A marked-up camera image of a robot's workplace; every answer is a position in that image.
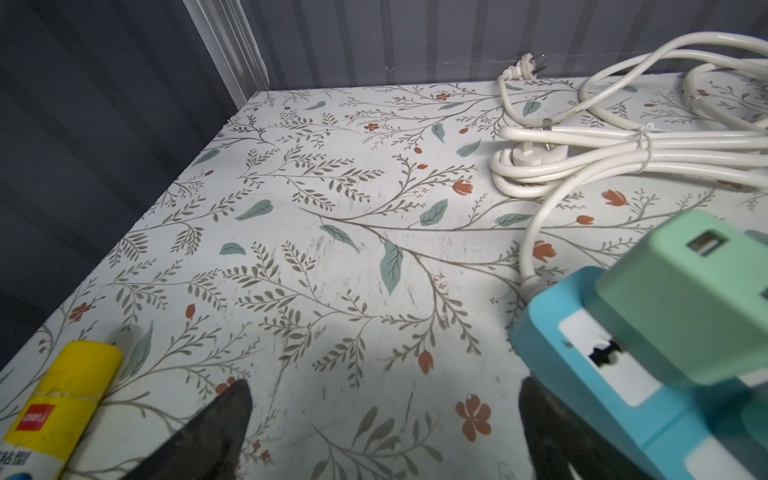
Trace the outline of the yellow tube on mat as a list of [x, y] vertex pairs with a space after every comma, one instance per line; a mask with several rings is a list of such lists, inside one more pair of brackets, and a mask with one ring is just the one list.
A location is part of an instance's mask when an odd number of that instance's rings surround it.
[[123, 354], [113, 345], [68, 344], [1, 444], [3, 479], [57, 479], [73, 454]]

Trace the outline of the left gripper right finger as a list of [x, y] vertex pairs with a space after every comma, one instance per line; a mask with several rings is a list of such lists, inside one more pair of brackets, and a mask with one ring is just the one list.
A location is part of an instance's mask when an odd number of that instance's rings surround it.
[[535, 377], [522, 381], [518, 407], [537, 479], [649, 477]]

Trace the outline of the blue power strip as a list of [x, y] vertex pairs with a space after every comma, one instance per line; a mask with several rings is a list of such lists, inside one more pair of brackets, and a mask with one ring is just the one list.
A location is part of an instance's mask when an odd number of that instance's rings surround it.
[[763, 479], [767, 387], [733, 379], [675, 389], [656, 380], [589, 314], [600, 275], [577, 271], [536, 296], [510, 342], [558, 400], [647, 479]]

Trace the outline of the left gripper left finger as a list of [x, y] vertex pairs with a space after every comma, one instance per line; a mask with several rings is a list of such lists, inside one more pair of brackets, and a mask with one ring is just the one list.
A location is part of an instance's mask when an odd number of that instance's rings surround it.
[[235, 478], [252, 408], [247, 381], [235, 381], [124, 479]]

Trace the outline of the floral table mat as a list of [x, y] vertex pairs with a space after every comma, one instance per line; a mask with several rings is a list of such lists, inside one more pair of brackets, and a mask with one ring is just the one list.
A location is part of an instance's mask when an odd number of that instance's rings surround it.
[[24, 348], [1, 428], [76, 340], [124, 355], [67, 469], [118, 479], [232, 383], [243, 479], [531, 479], [519, 243], [492, 84], [259, 94]]

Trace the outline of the green plug adapter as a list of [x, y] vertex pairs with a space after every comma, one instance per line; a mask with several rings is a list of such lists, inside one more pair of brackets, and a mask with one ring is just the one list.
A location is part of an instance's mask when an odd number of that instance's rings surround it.
[[709, 386], [767, 365], [767, 246], [703, 211], [648, 233], [583, 301], [662, 383]]

